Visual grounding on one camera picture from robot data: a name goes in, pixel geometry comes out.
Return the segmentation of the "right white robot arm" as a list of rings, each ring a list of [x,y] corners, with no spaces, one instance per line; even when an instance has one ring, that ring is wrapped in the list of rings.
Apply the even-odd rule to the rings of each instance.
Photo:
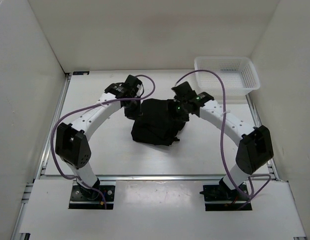
[[[224,149],[223,136],[228,136],[238,147],[236,164],[219,182],[219,194],[225,200],[232,199],[237,187],[273,158],[274,151],[270,131],[264,125],[252,126],[226,112],[214,98],[206,92],[197,94],[184,82],[172,88],[178,115],[192,114],[206,120],[221,130],[221,150]]]

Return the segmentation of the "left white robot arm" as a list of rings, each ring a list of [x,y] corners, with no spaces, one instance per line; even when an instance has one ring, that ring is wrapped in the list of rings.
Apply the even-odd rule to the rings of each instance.
[[[60,157],[71,169],[73,175],[65,175],[60,166],[57,170],[68,180],[76,180],[82,194],[88,200],[98,198],[100,181],[93,172],[89,160],[91,149],[89,140],[96,130],[121,108],[134,112],[143,99],[143,83],[137,77],[129,75],[125,82],[112,83],[91,106],[80,108],[72,113],[81,115],[71,123],[56,123],[51,138],[51,151],[54,159]]]

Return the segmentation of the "black shorts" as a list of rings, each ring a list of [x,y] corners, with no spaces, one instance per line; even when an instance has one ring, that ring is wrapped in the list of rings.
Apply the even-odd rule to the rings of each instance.
[[[176,118],[177,103],[172,99],[150,98],[141,104],[142,115],[133,124],[131,136],[135,142],[155,146],[170,146],[178,142],[177,134],[185,122]]]

